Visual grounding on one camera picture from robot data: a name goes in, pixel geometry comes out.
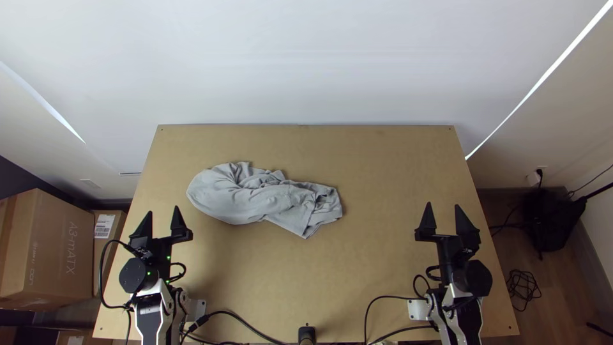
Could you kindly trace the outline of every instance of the baseboard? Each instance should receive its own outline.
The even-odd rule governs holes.
[[[600,326],[609,330],[613,329],[613,288],[581,221],[575,226],[568,244],[573,247],[579,267],[586,281],[589,282],[588,286],[596,308],[604,322]]]

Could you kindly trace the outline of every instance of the wooden tabletop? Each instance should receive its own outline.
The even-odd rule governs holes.
[[[192,178],[214,165],[249,161],[281,169],[294,181],[336,187],[340,220],[308,240],[269,222],[231,226],[194,208],[185,196]],[[459,204],[481,229],[476,255],[492,272],[483,300],[484,337],[518,334],[503,273],[464,154],[448,126],[159,126],[121,239],[153,211],[154,236],[170,233],[174,205],[193,241],[173,247],[172,260],[187,265],[176,283],[208,311],[229,309],[262,332],[296,342],[308,323],[320,342],[362,342],[365,309],[379,295],[414,296],[412,279],[438,263],[434,243],[415,242],[426,202],[438,233],[455,234]],[[130,257],[118,250],[105,291],[108,303],[129,296],[117,277]],[[127,317],[102,307],[95,337],[122,339]],[[371,308],[368,338],[411,321],[404,301],[379,300]],[[237,321],[218,315],[196,332],[209,341],[264,342]],[[131,339],[139,339],[132,323]],[[400,333],[397,341],[438,339],[433,330]]]

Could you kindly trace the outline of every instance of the power outlet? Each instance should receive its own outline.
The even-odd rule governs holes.
[[[541,176],[536,171],[538,169],[541,169],[541,172],[543,172],[543,175],[544,175],[545,168],[547,168],[546,165],[539,165],[536,167],[536,169],[533,172],[526,175],[526,180],[530,187],[537,186],[539,183],[541,183]]]

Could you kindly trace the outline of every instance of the cardboard box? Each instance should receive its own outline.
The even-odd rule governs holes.
[[[0,200],[0,307],[91,298],[94,215],[40,189]]]
[[[112,339],[93,338],[93,330],[59,331],[56,345],[112,345]]]
[[[122,211],[94,211],[96,219],[96,227],[94,231],[94,286],[93,295],[98,296],[98,278],[100,271],[100,256],[102,249],[109,240],[118,240],[123,231],[123,224],[126,222],[127,214]],[[115,257],[117,245],[109,245],[104,259],[104,267],[102,268],[102,286],[106,286],[109,278],[110,259]]]

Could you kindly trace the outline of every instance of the barcode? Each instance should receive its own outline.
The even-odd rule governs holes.
[[[94,238],[109,238],[110,228],[105,226],[96,226],[94,230]]]

